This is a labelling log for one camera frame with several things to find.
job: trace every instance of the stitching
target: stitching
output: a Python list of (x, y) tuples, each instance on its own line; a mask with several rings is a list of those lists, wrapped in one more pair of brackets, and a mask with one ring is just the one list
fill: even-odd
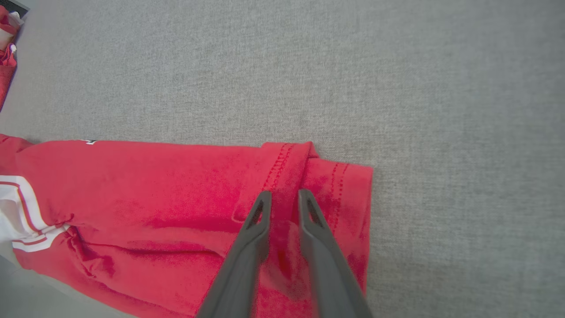
[[(329, 189), (330, 191), (329, 191), (329, 192), (332, 194), (332, 196), (331, 196), (332, 204), (333, 204), (334, 201), (335, 201), (335, 199), (334, 199), (334, 197), (335, 197), (335, 195), (334, 195), (334, 191), (335, 191), (334, 184), (335, 184), (335, 182), (336, 182), (336, 172), (337, 172), (337, 167), (338, 167), (339, 165), (340, 165), (340, 163), (338, 162), (338, 163), (336, 163), (336, 165), (333, 167), (333, 171), (332, 171), (332, 181), (330, 182), (331, 186), (330, 186), (330, 189)], [(332, 214), (328, 215), (328, 224), (334, 224), (334, 223), (335, 223), (334, 220), (335, 220), (336, 211), (337, 211), (337, 209), (335, 209)]]
[(294, 148), (294, 144), (291, 145), (288, 150), (286, 151), (285, 157), (281, 162), (281, 165), (279, 167), (279, 172), (277, 173), (277, 176), (275, 177), (275, 181), (273, 181), (273, 186), (272, 189), (276, 189), (277, 187), (277, 183), (279, 182), (279, 178), (281, 176), (281, 174), (283, 173), (284, 170), (284, 166), (286, 165), (286, 162), (288, 161), (288, 157), (290, 157), (290, 151), (292, 151), (292, 148)]
[(341, 213), (341, 196), (343, 195), (343, 192), (344, 192), (344, 178), (345, 178), (345, 171), (347, 170), (347, 167), (349, 167), (349, 164), (345, 165), (345, 168), (344, 168), (343, 172), (341, 173), (341, 178), (340, 178), (340, 190), (339, 190), (339, 195), (337, 197), (337, 210), (335, 212), (335, 222), (333, 224), (333, 229), (332, 229), (332, 233), (334, 233), (334, 234), (336, 232), (337, 223), (340, 220), (339, 215)]
[(271, 174), (273, 173), (273, 171), (275, 170), (275, 167), (277, 166), (277, 164), (280, 162), (281, 160), (281, 155), (283, 154), (283, 149), (284, 147), (288, 145), (288, 144), (284, 144), (281, 147), (281, 150), (279, 151), (279, 155), (277, 156), (277, 160), (275, 160), (275, 163), (273, 164), (273, 166), (271, 167), (269, 174), (267, 174), (267, 179), (265, 179), (265, 183), (263, 184), (263, 188), (261, 189), (261, 191), (265, 191), (265, 189), (267, 188), (267, 183), (269, 182), (269, 178), (271, 177)]

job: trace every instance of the red shirt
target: red shirt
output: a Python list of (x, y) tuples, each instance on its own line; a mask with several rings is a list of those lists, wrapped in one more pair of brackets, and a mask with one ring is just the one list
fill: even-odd
[(273, 202), (258, 317), (312, 315), (301, 188), (314, 193), (365, 291), (371, 180), (370, 167), (320, 159), (312, 143), (33, 145), (0, 135), (0, 201), (20, 200), (3, 212), (20, 213), (27, 237), (13, 244), (22, 267), (140, 317), (196, 314), (263, 190)]

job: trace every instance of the white stripe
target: white stripe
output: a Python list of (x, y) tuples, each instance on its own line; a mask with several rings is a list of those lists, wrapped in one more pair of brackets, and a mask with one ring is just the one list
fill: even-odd
[(59, 227), (57, 229), (54, 229), (52, 231), (45, 233), (44, 235), (40, 235), (39, 236), (40, 239), (47, 238), (47, 240), (45, 240), (41, 243), (37, 243), (37, 244), (33, 244), (33, 245), (25, 245), (25, 244), (20, 243), (20, 242), (12, 242), (12, 247), (17, 248), (19, 250), (22, 250), (24, 252), (36, 252), (36, 251), (40, 251), (40, 250), (45, 250), (46, 248), (51, 247), (51, 244), (53, 243), (53, 241), (55, 240), (55, 238), (59, 234), (65, 233), (68, 229), (69, 229), (69, 226), (67, 224), (65, 224), (62, 227)]
[[(16, 183), (16, 176), (0, 175), (0, 182)], [(26, 221), (24, 206), (20, 200), (20, 196), (18, 195), (18, 187), (11, 186), (9, 184), (0, 184), (0, 200), (9, 200), (15, 202), (15, 204), (18, 206), (18, 216), (20, 218), (20, 222), (25, 231), (25, 234), (32, 235), (34, 231), (32, 230), (31, 227), (29, 227)]]
[[(26, 221), (25, 212), (23, 208), (23, 203), (21, 202), (20, 196), (18, 195), (18, 187), (9, 184), (0, 184), (0, 200), (13, 201), (18, 208), (19, 220), (13, 220), (12, 217), (8, 217), (8, 211), (1, 211), (0, 213), (5, 214), (6, 217), (0, 218), (0, 228), (5, 229), (8, 233), (11, 233), (10, 239), (20, 240), (21, 242), (12, 242), (13, 248), (23, 250), (26, 252), (35, 252), (49, 248), (53, 243), (53, 240), (61, 233), (68, 230), (69, 226), (64, 224), (62, 227), (55, 227), (54, 225), (48, 226), (43, 218), (41, 217), (41, 212), (39, 210), (39, 204), (37, 203), (37, 198), (29, 182), (24, 178), (17, 175), (0, 175), (0, 182), (14, 183), (19, 186), (23, 200), (25, 201), (26, 207), (28, 209), (29, 218), (31, 225), (36, 229), (41, 230), (43, 234), (33, 231), (30, 225)], [(24, 233), (21, 233), (21, 229), (18, 230), (13, 222), (21, 225)], [(37, 244), (25, 245), (24, 243), (33, 243), (39, 240), (45, 239), (43, 242)]]
[(24, 196), (25, 203), (28, 207), (29, 218), (32, 220), (33, 226), (38, 230), (43, 230), (48, 227), (43, 221), (39, 211), (39, 205), (33, 192), (32, 186), (24, 177), (16, 176), (17, 184), (20, 185), (21, 194)]

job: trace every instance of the red cloth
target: red cloth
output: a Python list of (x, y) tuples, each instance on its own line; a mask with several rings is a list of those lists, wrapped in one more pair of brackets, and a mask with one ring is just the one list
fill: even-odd
[(0, 175), (29, 182), (45, 224), (71, 226), (49, 248), (15, 248), (22, 267), (124, 312), (194, 316), (263, 190), (272, 191), (273, 204), (258, 317), (312, 316), (299, 249), (300, 188), (314, 193), (365, 291), (372, 169), (320, 159), (312, 143), (32, 145), (0, 135), (0, 154)]
[(12, 36), (16, 35), (19, 29), (19, 26), (16, 28), (10, 24), (10, 12), (3, 6), (0, 6), (0, 29)]
[(8, 94), (14, 71), (16, 70), (17, 63), (14, 58), (14, 52), (11, 50), (12, 45), (13, 44), (8, 44), (4, 52), (0, 51), (2, 55), (0, 59), (0, 110), (2, 110), (2, 106), (4, 106), (4, 100)]

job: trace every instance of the white fabric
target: white fabric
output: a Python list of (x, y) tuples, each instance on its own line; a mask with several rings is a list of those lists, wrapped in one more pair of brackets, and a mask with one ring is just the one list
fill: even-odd
[(67, 229), (67, 225), (45, 224), (35, 193), (24, 177), (0, 175), (0, 242), (11, 240), (13, 248), (40, 251)]
[(4, 51), (13, 39), (14, 35), (12, 33), (0, 29), (0, 50)]
[(20, 18), (20, 14), (17, 11), (8, 14), (8, 22), (11, 26), (16, 29), (20, 29), (21, 25), (24, 24), (24, 20)]

